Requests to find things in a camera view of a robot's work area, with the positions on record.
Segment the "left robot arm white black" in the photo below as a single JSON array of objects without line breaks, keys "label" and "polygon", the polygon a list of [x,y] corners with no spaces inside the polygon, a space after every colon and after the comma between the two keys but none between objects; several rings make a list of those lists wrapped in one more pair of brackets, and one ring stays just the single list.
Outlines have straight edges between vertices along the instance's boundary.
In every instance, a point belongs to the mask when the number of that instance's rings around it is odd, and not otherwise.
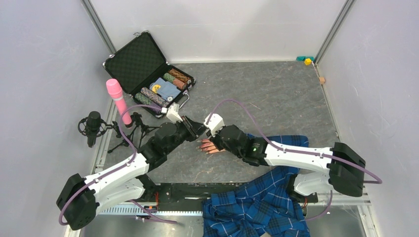
[{"label": "left robot arm white black", "polygon": [[197,140],[206,130],[205,122],[182,116],[180,121],[161,124],[146,143],[120,163],[85,177],[78,173],[70,176],[56,201],[59,224],[79,230],[112,204],[138,198],[150,201],[155,187],[140,183],[138,177],[162,165],[178,146]]}]

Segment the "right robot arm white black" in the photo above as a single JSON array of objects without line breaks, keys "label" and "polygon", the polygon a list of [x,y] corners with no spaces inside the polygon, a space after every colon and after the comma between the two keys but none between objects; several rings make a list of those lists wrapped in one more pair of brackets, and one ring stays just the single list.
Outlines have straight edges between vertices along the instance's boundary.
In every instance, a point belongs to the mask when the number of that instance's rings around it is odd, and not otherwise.
[{"label": "right robot arm white black", "polygon": [[306,170],[292,175],[285,188],[291,201],[314,193],[335,191],[361,197],[364,188],[365,162],[346,144],[336,142],[332,148],[308,148],[250,137],[235,125],[208,130],[216,148],[226,150],[252,166],[287,166]]}]

